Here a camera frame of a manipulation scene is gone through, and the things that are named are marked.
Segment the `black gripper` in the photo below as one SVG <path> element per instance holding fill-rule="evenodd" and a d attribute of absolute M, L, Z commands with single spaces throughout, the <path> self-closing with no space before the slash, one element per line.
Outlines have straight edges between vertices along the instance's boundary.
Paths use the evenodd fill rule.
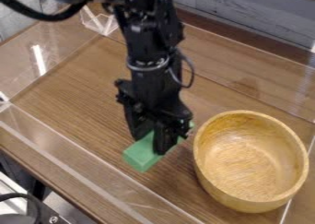
<path fill-rule="evenodd" d="M 182 60 L 160 63 L 127 61 L 131 79 L 118 79 L 118 102 L 135 141 L 154 130 L 154 152 L 164 155 L 186 139 L 192 112 L 182 102 L 180 92 L 192 86 L 182 83 Z"/>

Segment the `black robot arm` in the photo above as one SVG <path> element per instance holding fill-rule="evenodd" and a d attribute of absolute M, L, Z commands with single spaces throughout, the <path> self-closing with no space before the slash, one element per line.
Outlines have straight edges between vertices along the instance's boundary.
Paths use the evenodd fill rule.
<path fill-rule="evenodd" d="M 58 0 L 79 4 L 96 0 Z M 118 102 L 135 140 L 152 135 L 152 152 L 164 155 L 187 136 L 192 112 L 180 92 L 192 81 L 182 79 L 190 63 L 179 44 L 184 26 L 172 0 L 100 0 L 112 10 L 127 45 L 128 79 L 115 82 Z"/>

